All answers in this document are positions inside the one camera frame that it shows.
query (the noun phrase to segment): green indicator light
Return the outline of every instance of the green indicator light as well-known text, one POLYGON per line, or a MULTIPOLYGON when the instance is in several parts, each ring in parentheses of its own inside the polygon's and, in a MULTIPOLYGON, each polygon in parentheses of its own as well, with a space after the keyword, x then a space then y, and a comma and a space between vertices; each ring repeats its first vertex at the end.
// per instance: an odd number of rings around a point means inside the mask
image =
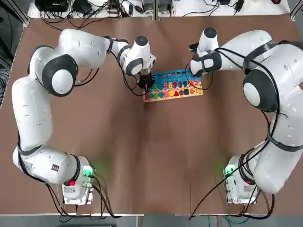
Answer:
POLYGON ((83 176, 90 177, 90 178, 94 177, 93 168, 90 166, 84 166, 83 167, 83 176))

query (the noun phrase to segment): electronic equipment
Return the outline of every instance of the electronic equipment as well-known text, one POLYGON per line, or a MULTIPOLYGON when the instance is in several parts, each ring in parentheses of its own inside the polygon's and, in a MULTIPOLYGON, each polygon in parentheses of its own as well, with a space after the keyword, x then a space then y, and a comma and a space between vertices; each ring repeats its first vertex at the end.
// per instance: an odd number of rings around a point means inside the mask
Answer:
MULTIPOLYGON (((153 0, 143 0, 143 9, 152 10, 153 9, 153 0)), ((159 0, 159 11, 166 11, 169 9, 171 0, 159 0)))
POLYGON ((35 6, 41 12, 66 12, 68 0, 35 0, 35 6))
POLYGON ((87 0, 75 0, 72 5, 72 10, 82 13, 83 15, 88 15, 92 11, 92 8, 87 0))

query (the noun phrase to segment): end effector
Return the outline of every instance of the end effector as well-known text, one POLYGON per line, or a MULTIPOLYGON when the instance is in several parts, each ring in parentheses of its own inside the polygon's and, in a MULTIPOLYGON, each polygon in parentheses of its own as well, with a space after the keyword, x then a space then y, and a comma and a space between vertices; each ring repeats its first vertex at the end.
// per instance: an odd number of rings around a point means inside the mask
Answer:
POLYGON ((198 43, 189 46, 189 50, 195 53, 189 67, 194 77, 200 77, 221 68, 220 54, 213 51, 218 47, 218 34, 212 27, 203 31, 198 43))

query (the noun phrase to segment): floor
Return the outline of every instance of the floor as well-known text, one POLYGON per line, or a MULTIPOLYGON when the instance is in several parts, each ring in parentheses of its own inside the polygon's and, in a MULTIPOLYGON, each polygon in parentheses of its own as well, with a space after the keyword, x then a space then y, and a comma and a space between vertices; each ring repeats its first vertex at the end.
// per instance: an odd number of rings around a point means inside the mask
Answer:
MULTIPOLYGON (((232 219, 241 222, 244 219, 232 219)), ((302 217, 284 217, 272 216, 267 220, 249 220, 241 226, 244 227, 300 227, 302 226, 302 217)), ((171 214, 152 214, 144 217, 123 217, 119 219, 107 218, 104 221, 98 221, 97 218, 73 219, 68 223, 60 223, 58 216, 22 216, 22 217, 0 217, 1 227, 57 227, 57 226, 113 226, 113 227, 230 227, 223 219, 213 216, 195 217, 188 221, 188 216, 175 216, 171 214)))

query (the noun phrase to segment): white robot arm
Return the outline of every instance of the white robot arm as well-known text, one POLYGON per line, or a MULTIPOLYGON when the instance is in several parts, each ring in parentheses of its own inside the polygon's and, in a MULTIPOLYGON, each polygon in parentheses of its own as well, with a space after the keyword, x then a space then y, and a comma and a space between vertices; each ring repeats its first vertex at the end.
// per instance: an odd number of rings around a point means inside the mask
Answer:
POLYGON ((47 183, 62 184, 69 204, 86 204, 88 189, 83 186, 86 158, 50 147, 53 133, 50 94, 67 96, 74 87, 78 66, 99 68, 106 54, 112 53, 126 75, 139 73, 138 84, 149 87, 151 68, 156 58, 148 40, 138 36, 132 47, 126 40, 100 37, 83 31, 65 29, 54 49, 39 46, 33 52, 29 75, 15 81, 12 102, 18 126, 18 145, 14 164, 28 175, 47 183))
POLYGON ((255 155, 247 165, 239 168, 227 179, 229 203, 248 203, 252 193, 254 201, 257 185, 270 194, 277 193, 287 181, 303 151, 303 92, 299 85, 303 81, 303 43, 281 42, 276 44, 265 31, 243 33, 222 46, 245 58, 218 48, 217 32, 207 28, 198 44, 193 44, 196 54, 190 62, 194 76, 200 77, 215 70, 244 70, 243 93, 247 101, 264 112, 278 108, 273 81, 264 68, 250 62, 255 60, 272 74, 279 93, 279 111, 276 129, 255 150, 241 156, 233 156, 226 167, 226 174, 255 155))

